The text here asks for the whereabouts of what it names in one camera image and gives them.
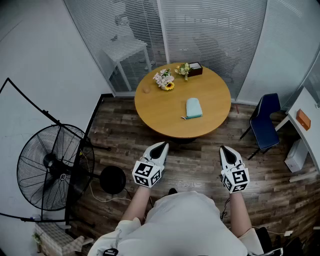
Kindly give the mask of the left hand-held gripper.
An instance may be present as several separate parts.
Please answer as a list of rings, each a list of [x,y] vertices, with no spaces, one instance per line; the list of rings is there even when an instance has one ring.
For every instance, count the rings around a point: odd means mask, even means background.
[[[168,151],[169,144],[165,141],[149,146],[143,157],[135,162],[133,181],[143,187],[153,187],[163,176]]]

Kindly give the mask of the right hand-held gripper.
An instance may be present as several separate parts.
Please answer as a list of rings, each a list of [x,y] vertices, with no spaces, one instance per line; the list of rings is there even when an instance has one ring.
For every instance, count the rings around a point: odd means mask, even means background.
[[[219,149],[222,183],[229,193],[238,193],[246,189],[250,183],[249,170],[245,167],[241,155],[229,146]]]

